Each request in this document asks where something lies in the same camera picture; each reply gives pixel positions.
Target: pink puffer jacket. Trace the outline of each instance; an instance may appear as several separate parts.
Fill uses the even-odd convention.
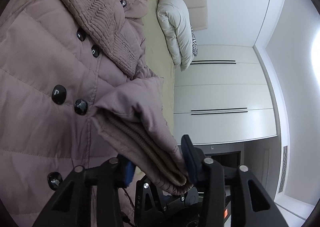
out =
[[[31,226],[53,194],[53,172],[64,179],[117,153],[168,192],[191,187],[162,116],[162,79],[145,64],[146,7],[11,0],[1,15],[0,198],[19,226]]]

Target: zebra print pillow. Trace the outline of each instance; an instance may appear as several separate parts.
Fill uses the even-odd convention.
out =
[[[191,25],[190,25],[190,28],[191,28],[191,36],[192,36],[192,53],[196,57],[198,55],[197,41],[196,41],[195,35],[193,34],[193,28]]]

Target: bolt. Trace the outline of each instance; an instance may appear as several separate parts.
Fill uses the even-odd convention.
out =
[[[109,159],[109,163],[110,163],[110,164],[116,164],[116,163],[118,163],[118,162],[119,162],[118,158],[110,158],[110,159]]]
[[[82,170],[83,170],[83,166],[76,166],[74,168],[74,171],[77,172],[77,173],[80,173]]]
[[[212,164],[213,163],[213,159],[212,158],[205,158],[203,161],[206,164]]]
[[[245,166],[245,165],[241,165],[241,166],[239,167],[239,169],[240,169],[242,172],[247,172],[247,171],[249,170],[248,167]]]

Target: cabinet door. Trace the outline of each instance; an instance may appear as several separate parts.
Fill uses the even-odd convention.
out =
[[[211,84],[267,84],[260,64],[194,64],[175,71],[175,86]]]
[[[259,64],[253,48],[223,45],[200,45],[193,60],[234,60],[237,63]]]
[[[192,85],[174,88],[174,113],[193,110],[272,108],[267,85]]]
[[[173,135],[178,144],[188,134],[197,145],[221,144],[276,135],[273,109],[223,114],[174,114]]]

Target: pillow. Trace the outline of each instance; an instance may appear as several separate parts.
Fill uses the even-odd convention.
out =
[[[157,17],[175,67],[181,71],[193,60],[189,11],[183,0],[159,0]]]
[[[196,57],[198,55],[198,45],[197,45],[197,41],[196,41],[196,37],[193,34],[193,28],[190,25],[191,28],[191,37],[192,37],[192,54]]]

